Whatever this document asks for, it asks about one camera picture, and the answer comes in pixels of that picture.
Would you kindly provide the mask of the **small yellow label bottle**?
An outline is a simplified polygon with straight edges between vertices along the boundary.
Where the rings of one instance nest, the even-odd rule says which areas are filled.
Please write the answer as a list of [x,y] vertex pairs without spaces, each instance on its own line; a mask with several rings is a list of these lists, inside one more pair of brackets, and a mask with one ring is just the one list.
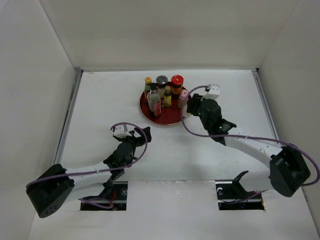
[[171,87],[166,86],[163,94],[163,105],[165,108],[170,108],[172,105]]

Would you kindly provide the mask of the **red chili sauce bottle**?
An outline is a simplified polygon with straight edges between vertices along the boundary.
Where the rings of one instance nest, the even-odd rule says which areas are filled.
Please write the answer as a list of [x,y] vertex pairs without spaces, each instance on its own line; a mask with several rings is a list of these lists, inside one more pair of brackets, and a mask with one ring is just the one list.
[[147,102],[148,101],[148,94],[150,92],[150,87],[151,87],[151,83],[152,83],[152,78],[147,76],[145,79],[145,85],[144,85],[144,99]]

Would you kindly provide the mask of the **silver cap pepper shaker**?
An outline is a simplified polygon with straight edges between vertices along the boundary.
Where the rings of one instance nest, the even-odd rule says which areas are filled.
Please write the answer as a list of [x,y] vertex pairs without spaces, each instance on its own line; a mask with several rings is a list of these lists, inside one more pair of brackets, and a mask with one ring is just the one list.
[[164,98],[165,88],[168,83],[168,78],[165,75],[159,75],[156,78],[157,83],[157,93],[160,95],[160,98]]

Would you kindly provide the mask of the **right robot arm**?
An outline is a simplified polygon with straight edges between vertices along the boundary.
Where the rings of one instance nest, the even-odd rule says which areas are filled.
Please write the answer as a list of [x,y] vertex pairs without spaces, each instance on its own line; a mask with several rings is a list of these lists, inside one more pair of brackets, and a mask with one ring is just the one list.
[[268,168],[266,175],[245,177],[248,173],[245,170],[236,176],[231,184],[236,197],[243,198],[255,190],[275,190],[284,197],[291,197],[311,176],[304,155],[295,145],[247,135],[222,117],[221,107],[208,95],[194,94],[187,101],[186,111],[199,117],[207,137],[249,155]]

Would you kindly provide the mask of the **red lid sauce jar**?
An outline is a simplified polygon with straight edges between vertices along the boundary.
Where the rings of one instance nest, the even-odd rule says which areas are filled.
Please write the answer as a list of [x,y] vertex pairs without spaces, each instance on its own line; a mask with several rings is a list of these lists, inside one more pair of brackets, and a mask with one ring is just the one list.
[[184,78],[181,75],[174,75],[171,78],[171,92],[175,95],[181,93],[184,84]]

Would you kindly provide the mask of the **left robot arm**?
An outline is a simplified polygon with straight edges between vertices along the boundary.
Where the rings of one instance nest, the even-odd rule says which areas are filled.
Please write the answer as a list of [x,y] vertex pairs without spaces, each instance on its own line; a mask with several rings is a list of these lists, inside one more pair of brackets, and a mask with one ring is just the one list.
[[97,198],[103,200],[112,195],[113,182],[124,175],[125,169],[141,159],[135,156],[136,149],[147,148],[152,141],[149,126],[140,128],[134,125],[134,129],[128,131],[128,125],[127,122],[120,122],[111,127],[119,145],[102,162],[80,168],[54,164],[26,185],[26,194],[40,218],[51,216],[63,204],[73,200],[87,203],[95,198],[94,192]]

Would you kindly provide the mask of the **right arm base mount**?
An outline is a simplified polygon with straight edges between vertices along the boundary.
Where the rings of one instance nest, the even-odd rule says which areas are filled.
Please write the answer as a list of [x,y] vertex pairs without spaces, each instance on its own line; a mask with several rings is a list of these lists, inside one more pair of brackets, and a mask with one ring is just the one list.
[[242,171],[234,179],[215,182],[217,204],[220,211],[264,211],[263,191],[246,191],[240,184],[242,177],[248,171]]

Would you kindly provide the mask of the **dark soy sauce bottle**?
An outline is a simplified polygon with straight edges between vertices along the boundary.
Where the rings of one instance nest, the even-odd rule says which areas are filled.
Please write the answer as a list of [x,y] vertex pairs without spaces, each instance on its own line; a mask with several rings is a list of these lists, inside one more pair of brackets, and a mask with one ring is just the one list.
[[161,115],[161,96],[157,92],[157,84],[150,84],[150,91],[147,95],[148,105],[150,112],[154,118],[158,118]]

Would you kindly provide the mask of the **pink cap spice shaker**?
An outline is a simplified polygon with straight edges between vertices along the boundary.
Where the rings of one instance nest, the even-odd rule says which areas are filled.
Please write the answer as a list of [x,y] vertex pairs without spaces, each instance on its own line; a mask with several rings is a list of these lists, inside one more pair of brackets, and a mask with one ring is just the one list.
[[185,99],[187,98],[189,92],[185,89],[182,89],[178,97],[177,106],[181,109]]

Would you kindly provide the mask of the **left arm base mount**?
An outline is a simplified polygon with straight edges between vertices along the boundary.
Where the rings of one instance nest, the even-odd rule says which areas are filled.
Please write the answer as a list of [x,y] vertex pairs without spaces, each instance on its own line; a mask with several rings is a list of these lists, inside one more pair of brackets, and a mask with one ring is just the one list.
[[81,197],[81,211],[126,211],[128,182],[118,181],[125,174],[124,170],[113,174],[106,182],[90,186]]

